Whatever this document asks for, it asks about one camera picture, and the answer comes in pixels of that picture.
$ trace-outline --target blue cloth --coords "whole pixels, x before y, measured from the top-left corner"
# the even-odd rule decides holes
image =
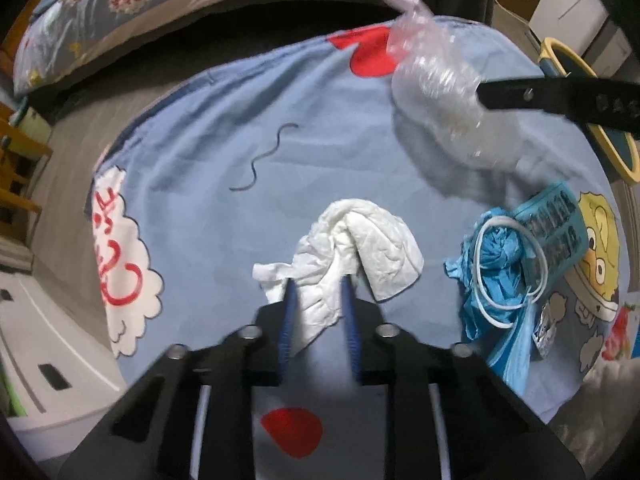
[[[465,236],[460,257],[457,260],[445,261],[447,276],[460,280],[465,289],[460,315],[469,341],[475,341],[494,329],[494,326],[478,310],[476,297],[472,293],[472,263],[478,231],[489,218],[494,216],[510,215],[501,208],[494,208],[484,213],[474,225],[474,234]],[[520,260],[523,255],[524,247],[520,236],[513,229],[493,228],[484,234],[480,247],[480,268],[487,293],[495,303],[516,305],[524,300],[526,291],[520,286],[522,279]],[[489,316],[497,321],[508,323],[515,320],[517,314],[515,310],[500,310],[484,300],[482,305]]]
[[[40,16],[42,16],[57,0],[40,0],[35,9],[31,12],[29,17],[29,23],[35,22]]]
[[[460,281],[464,288],[460,310],[466,337],[475,341],[490,331],[500,330],[491,325],[482,315],[473,293],[473,256],[478,233],[484,223],[494,216],[511,216],[502,208],[484,213],[474,226],[474,234],[462,242],[462,254],[457,260],[446,260],[445,270],[450,278]],[[480,246],[481,279],[487,293],[497,304],[516,305],[523,303],[527,291],[524,288],[521,260],[525,246],[520,235],[513,229],[495,227],[489,229]],[[531,334],[535,326],[536,305],[527,304],[518,310],[501,310],[489,305],[478,293],[487,314],[496,321],[513,323],[510,329],[502,330],[502,336],[487,358],[488,365],[502,377],[519,395],[523,395],[529,374]]]
[[[484,78],[542,76],[498,31],[439,21]],[[384,41],[374,39],[379,43],[367,47],[376,53],[375,44],[383,48]],[[163,283],[160,312],[145,320],[135,352],[118,357],[126,381],[171,343],[210,346],[251,322],[266,302],[253,265],[290,262],[300,237],[332,201],[371,200],[411,229],[425,257],[423,272],[382,309],[390,322],[442,348],[464,333],[459,286],[444,275],[442,262],[459,253],[483,212],[513,210],[558,181],[575,196],[603,195],[618,211],[596,155],[573,124],[542,112],[516,112],[526,154],[515,174],[469,170],[398,113],[389,75],[351,71],[352,61],[359,70],[367,57],[356,43],[339,48],[315,38],[207,70],[152,104],[114,143],[96,181],[113,168],[126,172],[119,191],[124,213],[135,221]],[[382,63],[374,61],[378,69]],[[277,129],[291,121],[300,127],[283,132],[277,152],[256,163],[256,184],[229,191],[251,182],[250,161],[273,148]],[[627,290],[620,224],[618,233],[620,290]],[[127,276],[123,294],[135,284],[133,273]],[[566,315],[548,357],[531,362],[523,395],[543,420],[577,391],[590,369],[586,361],[581,369],[582,346],[594,332],[609,331],[599,319],[591,327],[580,322],[576,295],[564,280],[553,291],[566,298]],[[368,299],[365,286],[357,294]],[[385,391],[353,381],[344,330],[343,322],[329,327],[296,355],[281,387],[254,391],[258,480],[383,477]],[[321,421],[322,438],[308,456],[284,453],[265,429],[263,418],[279,408],[308,410]]]

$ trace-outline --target cloud print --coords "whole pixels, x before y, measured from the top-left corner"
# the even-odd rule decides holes
[[[599,354],[602,348],[604,338],[602,334],[598,335],[594,332],[588,341],[582,345],[580,349],[580,371],[583,372],[591,366],[595,357]]]
[[[96,180],[92,197],[94,249],[100,293],[113,354],[133,355],[146,320],[160,314],[162,277],[150,268],[138,224],[125,215],[120,188],[126,171],[109,168]]]
[[[558,323],[566,314],[566,298],[559,292],[554,292],[548,301],[549,317],[551,323]]]

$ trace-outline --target blue gripper pad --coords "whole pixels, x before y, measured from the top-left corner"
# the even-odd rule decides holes
[[[360,379],[360,352],[362,342],[358,331],[355,313],[353,311],[353,285],[350,276],[343,276],[340,282],[340,306],[347,333],[347,345],[349,347],[349,358],[351,361],[351,372],[356,380]]]
[[[296,282],[289,280],[282,299],[285,305],[284,320],[278,339],[278,367],[280,378],[284,377],[284,372],[289,364],[289,354],[291,350],[291,339],[293,338],[293,328],[296,322],[296,311],[298,310],[298,288]]]
[[[578,264],[589,247],[578,202],[564,182],[558,182],[519,205],[512,215],[542,246],[549,268],[545,291],[548,292],[567,269]],[[540,265],[530,244],[526,240],[524,243],[527,245],[527,257],[522,261],[524,279],[527,286],[535,288],[540,280]]]

